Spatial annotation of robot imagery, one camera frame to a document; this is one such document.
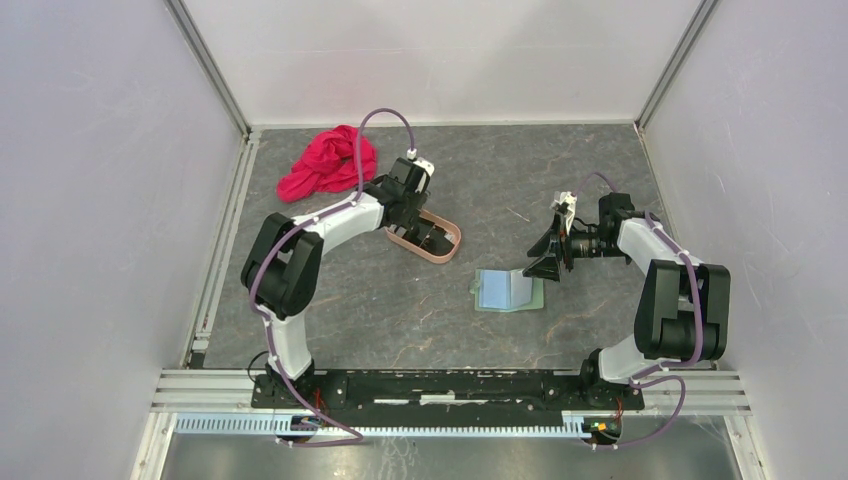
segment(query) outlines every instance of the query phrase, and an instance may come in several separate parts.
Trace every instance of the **purple cable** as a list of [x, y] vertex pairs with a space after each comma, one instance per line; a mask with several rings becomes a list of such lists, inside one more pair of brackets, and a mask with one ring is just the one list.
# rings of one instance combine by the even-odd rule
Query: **purple cable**
[[680, 382], [680, 400], [677, 402], [677, 407], [675, 407], [674, 412], [672, 412], [671, 416], [668, 417], [668, 421], [663, 424], [662, 427], [658, 428], [654, 433], [650, 435], [646, 435], [642, 438], [637, 438], [636, 440], [630, 440], [628, 442], [617, 443], [615, 445], [597, 445], [595, 448], [598, 450], [617, 450], [619, 448], [624, 447], [635, 447], [636, 445], [640, 445], [647, 441], [653, 440], [654, 438], [665, 433], [669, 428], [671, 428], [671, 424], [677, 419], [680, 415], [680, 411], [683, 409], [683, 402], [686, 400], [686, 382], [683, 381], [683, 377], [679, 375], [668, 375], [665, 377], [660, 377], [655, 380], [651, 380], [650, 382], [645, 382], [641, 384], [634, 384], [631, 382], [630, 386], [633, 388], [647, 388], [653, 387], [654, 385], [658, 385], [662, 382], [667, 382], [669, 380], [677, 380]]
[[341, 422], [333, 420], [332, 418], [328, 417], [323, 412], [321, 412], [321, 410], [317, 409], [316, 407], [313, 407], [305, 398], [303, 398], [303, 396], [300, 395], [300, 393], [297, 391], [297, 389], [294, 388], [294, 384], [292, 384], [291, 380], [289, 380], [289, 378], [288, 378], [288, 375], [286, 375], [286, 370], [285, 370], [285, 368], [283, 368], [283, 362], [280, 360], [280, 356], [277, 353], [277, 346], [274, 343], [274, 332], [273, 332], [273, 323], [271, 321], [271, 316], [268, 315], [266, 312], [263, 312], [262, 310], [260, 310], [259, 307], [256, 305], [256, 294], [259, 290], [259, 283], [262, 281], [262, 277], [265, 276], [265, 272], [268, 270], [268, 266], [271, 264], [271, 261], [274, 258], [277, 257], [277, 254], [283, 248], [283, 245], [285, 245], [286, 242], [289, 241], [289, 239], [291, 239], [297, 232], [303, 230], [304, 228], [306, 228], [310, 225], [315, 224], [317, 221], [320, 221], [324, 218], [327, 218], [330, 215], [334, 215], [336, 213], [339, 213], [343, 210], [347, 210], [348, 208], [352, 207], [353, 204], [355, 202], [357, 202], [359, 200], [359, 198], [362, 196], [362, 190], [365, 187], [365, 178], [364, 178], [363, 173], [362, 173], [362, 155], [360, 153], [362, 130], [365, 129], [365, 124], [368, 122], [368, 120], [371, 117], [373, 117], [374, 115], [381, 113], [381, 112], [392, 113], [392, 114], [396, 115], [398, 118], [400, 118], [400, 120], [406, 126], [407, 133], [409, 133], [409, 143], [410, 143], [409, 149], [410, 150], [415, 149], [415, 137], [412, 134], [412, 127], [409, 126], [409, 122], [407, 122], [406, 118], [404, 118], [403, 115], [401, 115], [399, 112], [392, 110], [391, 108], [378, 108], [377, 110], [374, 110], [373, 112], [366, 115], [365, 118], [362, 120], [362, 123], [359, 125], [359, 130], [356, 133], [356, 145], [355, 145], [355, 149], [354, 149], [353, 159], [354, 159], [354, 162], [356, 163], [356, 171], [359, 175], [359, 186], [357, 187], [356, 197], [354, 197], [353, 202], [337, 205], [337, 206], [327, 210], [326, 212], [320, 213], [320, 214], [316, 215], [315, 217], [309, 218], [309, 219], [295, 225], [294, 228], [292, 228], [291, 230], [286, 232], [286, 234], [283, 235], [283, 238], [281, 238], [277, 243], [275, 243], [274, 246], [271, 248], [271, 251], [268, 252], [268, 255], [265, 257], [265, 259], [262, 261], [262, 264], [259, 266], [259, 270], [256, 272], [256, 278], [254, 278], [253, 284], [250, 286], [250, 309], [253, 310], [253, 312], [256, 313], [257, 315], [261, 316], [262, 319], [263, 319], [263, 325], [265, 327], [265, 337], [268, 340], [268, 360], [274, 362], [274, 366], [277, 367], [277, 371], [280, 373], [280, 376], [283, 377], [283, 383], [286, 384], [286, 388], [289, 389], [289, 392], [292, 394], [292, 396], [295, 398], [295, 400], [298, 401], [298, 403], [303, 405], [304, 408], [306, 408], [307, 410], [312, 412], [316, 417], [318, 417], [321, 420], [329, 423], [330, 425], [332, 425], [336, 428], [339, 428], [341, 430], [344, 430], [345, 432], [354, 436], [354, 438], [346, 438], [346, 439], [341, 439], [341, 440], [330, 440], [330, 441], [327, 441], [327, 442], [319, 442], [319, 443], [291, 443], [290, 442], [289, 445], [292, 446], [292, 447], [315, 448], [315, 447], [332, 447], [332, 446], [341, 446], [341, 445], [354, 445], [354, 444], [361, 442], [364, 437], [362, 436], [361, 433], [357, 432], [353, 428], [351, 428], [351, 427], [349, 427], [349, 426], [347, 426], [347, 425], [345, 425]]
[[613, 192], [618, 191], [618, 188], [615, 186], [614, 183], [612, 183], [612, 180], [610, 180], [609, 177], [607, 177], [606, 175], [604, 175], [601, 172], [592, 172], [589, 175], [586, 175], [586, 178], [584, 178], [583, 181], [580, 182], [580, 185], [577, 187], [577, 190], [574, 192], [575, 198], [577, 198], [577, 196], [580, 195], [580, 192], [583, 191], [583, 187], [586, 186], [586, 183], [589, 181], [590, 178], [592, 178], [592, 176], [599, 177], [603, 181], [607, 182], [607, 185], [610, 187], [610, 190], [612, 190]]
[[680, 260], [683, 261], [683, 264], [686, 266], [686, 275], [689, 277], [689, 289], [692, 293], [692, 306], [695, 310], [695, 351], [692, 353], [692, 357], [689, 360], [680, 361], [680, 362], [664, 362], [660, 365], [654, 365], [653, 367], [649, 367], [636, 375], [633, 375], [635, 380], [639, 380], [640, 378], [645, 378], [652, 373], [659, 372], [663, 368], [667, 367], [691, 367], [694, 366], [701, 359], [701, 353], [704, 350], [704, 326], [701, 323], [703, 317], [701, 316], [701, 295], [698, 292], [698, 279], [695, 276], [695, 267], [692, 266], [692, 260], [689, 258], [689, 255], [683, 252], [683, 249], [680, 248], [680, 245], [677, 244], [674, 240], [672, 240], [666, 233], [657, 228], [657, 224], [654, 223], [654, 219], [651, 218], [651, 212], [645, 211], [645, 222], [648, 223], [648, 227], [651, 228], [651, 231], [659, 237], [660, 240], [663, 241], [671, 251], [677, 255]]
[[407, 122], [406, 118], [404, 118], [404, 116], [397, 110], [383, 107], [366, 115], [365, 118], [362, 119], [362, 123], [359, 124], [359, 129], [356, 131], [356, 141], [354, 142], [353, 147], [353, 159], [356, 162], [356, 174], [359, 176], [359, 186], [356, 187], [356, 196], [353, 198], [354, 201], [359, 200], [359, 197], [362, 196], [362, 189], [365, 188], [365, 177], [362, 173], [362, 131], [365, 130], [365, 124], [368, 123], [368, 120], [378, 113], [391, 113], [398, 117], [406, 127], [406, 133], [409, 134], [409, 150], [415, 150], [415, 135], [412, 133], [412, 127], [409, 126], [409, 122]]

